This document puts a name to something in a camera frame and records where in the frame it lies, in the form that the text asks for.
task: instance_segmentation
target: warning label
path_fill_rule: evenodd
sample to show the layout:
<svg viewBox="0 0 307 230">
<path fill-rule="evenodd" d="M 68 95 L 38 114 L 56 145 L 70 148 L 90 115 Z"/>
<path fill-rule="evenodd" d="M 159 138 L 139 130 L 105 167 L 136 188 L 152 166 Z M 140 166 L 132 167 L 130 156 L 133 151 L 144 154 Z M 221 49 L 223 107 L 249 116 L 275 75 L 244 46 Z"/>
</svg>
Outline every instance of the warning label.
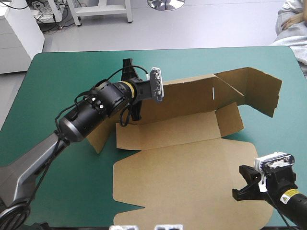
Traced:
<svg viewBox="0 0 307 230">
<path fill-rule="evenodd" d="M 282 197 L 280 197 L 280 201 L 283 202 L 285 205 L 289 202 L 289 200 L 291 199 L 291 197 L 293 197 L 296 194 L 299 194 L 300 192 L 297 191 L 296 189 L 290 189 L 288 191 L 286 191 Z"/>
</svg>

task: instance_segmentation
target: person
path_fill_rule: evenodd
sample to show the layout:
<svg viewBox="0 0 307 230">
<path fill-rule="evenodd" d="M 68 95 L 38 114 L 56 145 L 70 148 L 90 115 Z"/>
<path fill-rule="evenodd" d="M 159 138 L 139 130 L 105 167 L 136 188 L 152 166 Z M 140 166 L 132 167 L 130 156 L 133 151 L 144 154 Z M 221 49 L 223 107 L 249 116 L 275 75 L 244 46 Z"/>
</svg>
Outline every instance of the person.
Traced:
<svg viewBox="0 0 307 230">
<path fill-rule="evenodd" d="M 277 39 L 307 35 L 307 0 L 286 0 L 278 11 Z"/>
</svg>

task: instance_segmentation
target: black cable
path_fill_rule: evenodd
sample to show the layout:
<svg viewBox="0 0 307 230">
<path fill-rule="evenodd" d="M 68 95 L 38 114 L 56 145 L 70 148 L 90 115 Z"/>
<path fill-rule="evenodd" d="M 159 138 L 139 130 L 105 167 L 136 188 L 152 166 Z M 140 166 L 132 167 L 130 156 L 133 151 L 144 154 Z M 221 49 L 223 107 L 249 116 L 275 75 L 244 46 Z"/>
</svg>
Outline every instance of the black cable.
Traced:
<svg viewBox="0 0 307 230">
<path fill-rule="evenodd" d="M 81 5 L 80 1 L 79 1 L 79 0 L 77 0 L 77 2 L 78 2 L 78 4 L 80 5 L 80 7 L 82 7 L 82 5 Z"/>
<path fill-rule="evenodd" d="M 127 114 L 127 117 L 126 117 L 126 120 L 125 122 L 123 121 L 123 116 L 124 116 L 124 113 L 125 111 L 128 109 L 128 114 Z M 120 117 L 119 117 L 119 124 L 120 126 L 122 127 L 126 127 L 130 121 L 130 117 L 131 117 L 131 114 L 132 114 L 132 104 L 129 104 L 128 106 L 126 106 L 120 113 Z"/>
<path fill-rule="evenodd" d="M 33 199 L 34 199 L 34 197 L 35 197 L 35 194 L 36 194 L 38 188 L 40 187 L 41 183 L 43 182 L 43 179 L 44 179 L 44 177 L 46 176 L 46 174 L 47 174 L 47 172 L 48 172 L 48 169 L 49 169 L 51 163 L 52 163 L 53 160 L 55 159 L 56 153 L 57 153 L 57 151 L 58 151 L 58 149 L 59 149 L 59 144 L 60 144 L 60 142 L 61 142 L 61 137 L 58 138 L 58 141 L 57 141 L 57 143 L 56 143 L 56 145 L 55 145 L 55 147 L 54 147 L 54 149 L 53 149 L 53 151 L 52 151 L 51 157 L 50 157 L 50 159 L 46 162 L 46 168 L 45 168 L 45 170 L 44 170 L 42 176 L 40 177 L 40 179 L 39 179 L 39 181 L 38 181 L 38 183 L 37 183 L 37 185 L 36 185 L 36 187 L 35 187 L 35 189 L 34 189 L 32 195 L 31 195 L 31 197 L 30 197 L 29 201 L 27 202 L 26 208 L 28 208 L 28 207 L 30 206 L 31 202 L 33 201 Z"/>
<path fill-rule="evenodd" d="M 60 25 L 60 26 L 62 26 L 62 27 L 70 27 L 70 26 L 72 26 L 72 25 L 75 25 L 75 23 L 72 23 L 72 24 L 70 24 L 70 25 Z"/>
<path fill-rule="evenodd" d="M 40 22 L 40 23 L 42 23 L 42 24 L 47 24 L 47 23 L 45 23 L 45 22 L 42 22 L 41 20 L 40 20 L 40 18 L 36 18 L 36 17 L 34 17 L 38 22 Z"/>
<path fill-rule="evenodd" d="M 122 71 L 122 70 L 124 70 L 124 69 L 126 69 L 126 68 L 130 68 L 130 67 L 139 68 L 139 69 L 143 70 L 146 74 L 148 74 L 147 70 L 144 69 L 144 68 L 141 67 L 141 66 L 126 66 L 126 67 L 123 67 L 123 68 L 121 68 L 121 69 L 115 71 L 115 72 L 114 72 L 110 77 L 108 77 L 106 80 L 107 80 L 107 81 L 110 80 L 110 79 L 111 79 L 115 74 L 117 74 L 118 72 L 120 72 L 120 71 Z"/>
<path fill-rule="evenodd" d="M 283 221 L 285 222 L 287 228 L 289 230 L 293 230 L 293 228 L 290 227 L 288 221 L 286 220 L 286 218 L 283 216 L 283 214 L 281 213 L 281 211 L 279 210 L 279 208 L 277 207 L 277 205 L 275 204 L 274 200 L 272 199 L 272 197 L 270 196 L 269 192 L 267 191 L 266 194 L 268 195 L 269 199 L 271 200 L 271 202 L 273 203 L 274 208 L 277 210 L 277 212 L 279 213 L 279 215 L 281 216 L 281 218 L 283 219 Z"/>
<path fill-rule="evenodd" d="M 28 4 L 27 6 L 25 6 L 23 8 L 16 8 L 16 7 L 10 6 L 8 4 L 5 4 L 2 0 L 0 0 L 0 3 L 2 3 L 3 5 L 5 5 L 5 6 L 9 7 L 9 8 L 15 9 L 15 10 L 24 10 L 25 8 L 30 7 L 30 4 Z"/>
<path fill-rule="evenodd" d="M 12 224 L 12 222 L 14 221 L 15 217 L 12 217 L 9 221 L 6 222 L 5 226 L 1 226 L 1 229 L 7 229 L 10 226 L 10 229 L 15 229 L 17 227 L 20 227 L 22 225 L 22 223 L 25 221 L 26 219 L 26 213 L 27 213 L 27 209 L 24 209 L 23 211 L 19 212 L 19 217 L 18 219 L 15 221 L 15 223 L 13 224 L 13 226 L 10 226 Z"/>
<path fill-rule="evenodd" d="M 45 32 L 48 32 L 48 31 L 50 31 L 50 30 L 52 30 L 52 29 L 54 29 L 54 28 L 56 28 L 56 24 L 52 27 L 52 28 L 50 28 L 49 30 L 44 30 L 44 31 L 42 31 L 43 33 L 45 33 Z"/>
<path fill-rule="evenodd" d="M 65 9 L 66 9 L 66 15 L 65 15 L 65 17 L 62 18 L 62 20 L 60 21 L 60 23 L 61 23 L 62 21 L 64 21 L 64 20 L 68 17 L 68 9 L 69 9 L 69 8 L 65 8 Z"/>
<path fill-rule="evenodd" d="M 76 106 L 76 105 L 75 105 L 75 104 L 72 104 L 71 106 L 69 106 L 69 107 L 63 109 L 63 110 L 56 116 L 56 118 L 54 119 L 54 122 L 56 123 L 56 127 L 57 127 L 58 132 L 61 132 L 61 130 L 60 130 L 60 128 L 59 128 L 59 123 L 58 123 L 59 117 L 60 117 L 65 111 L 67 111 L 67 110 L 73 108 L 74 106 Z"/>
<path fill-rule="evenodd" d="M 73 20 L 72 17 L 71 17 L 70 19 L 68 19 L 68 20 L 64 23 L 64 26 L 66 26 L 66 24 L 67 24 L 68 22 L 70 22 L 71 20 Z"/>
<path fill-rule="evenodd" d="M 36 1 L 37 1 L 37 0 L 36 0 Z M 37 2 L 39 2 L 39 3 L 41 3 L 41 4 L 43 4 L 43 5 L 45 6 L 45 4 L 44 4 L 42 1 L 37 1 Z M 32 1 L 31 1 L 31 3 L 30 3 L 30 4 L 32 4 L 32 5 L 33 5 L 33 3 L 34 3 L 34 2 L 32 2 Z"/>
</svg>

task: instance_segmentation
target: brown cardboard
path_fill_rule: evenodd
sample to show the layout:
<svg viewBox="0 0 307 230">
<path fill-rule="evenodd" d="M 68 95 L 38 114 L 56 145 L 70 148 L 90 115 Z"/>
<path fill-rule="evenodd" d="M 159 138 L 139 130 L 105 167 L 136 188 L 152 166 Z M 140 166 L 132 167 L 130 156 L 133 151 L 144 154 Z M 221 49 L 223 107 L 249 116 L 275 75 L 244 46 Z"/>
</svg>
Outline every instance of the brown cardboard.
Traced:
<svg viewBox="0 0 307 230">
<path fill-rule="evenodd" d="M 128 125 L 116 124 L 117 148 L 150 150 L 210 140 L 243 129 L 236 103 L 206 113 L 178 116 L 164 121 Z"/>
<path fill-rule="evenodd" d="M 211 139 L 138 152 L 114 165 L 113 197 L 143 209 L 119 213 L 116 225 L 183 224 L 186 230 L 259 230 L 272 207 L 263 201 L 232 198 L 246 185 L 241 164 L 257 157 L 250 143 Z"/>
<path fill-rule="evenodd" d="M 115 224 L 144 230 L 161 223 L 187 230 L 262 228 L 272 207 L 236 202 L 231 195 L 245 185 L 239 165 L 252 165 L 257 152 L 251 143 L 221 137 L 243 129 L 237 105 L 273 116 L 280 86 L 277 78 L 243 68 L 170 81 L 162 103 L 144 101 L 141 121 L 116 125 L 117 147 L 141 151 L 114 165 L 113 196 L 145 208 L 117 214 Z M 91 134 L 97 151 L 114 128 L 108 120 Z"/>
</svg>

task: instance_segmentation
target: flattened cardboard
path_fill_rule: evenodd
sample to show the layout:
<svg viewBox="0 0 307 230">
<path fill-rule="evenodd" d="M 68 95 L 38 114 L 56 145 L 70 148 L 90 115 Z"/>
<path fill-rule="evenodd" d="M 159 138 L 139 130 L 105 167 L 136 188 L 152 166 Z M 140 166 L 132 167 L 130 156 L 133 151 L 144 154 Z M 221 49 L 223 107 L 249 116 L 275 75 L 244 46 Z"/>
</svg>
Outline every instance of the flattened cardboard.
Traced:
<svg viewBox="0 0 307 230">
<path fill-rule="evenodd" d="M 238 166 L 252 165 L 255 157 L 252 144 L 217 138 L 125 158 L 114 165 L 113 197 L 145 208 L 119 213 L 114 223 L 143 230 L 166 223 L 187 230 L 259 230 L 272 207 L 263 201 L 237 202 L 231 194 L 246 185 Z"/>
</svg>

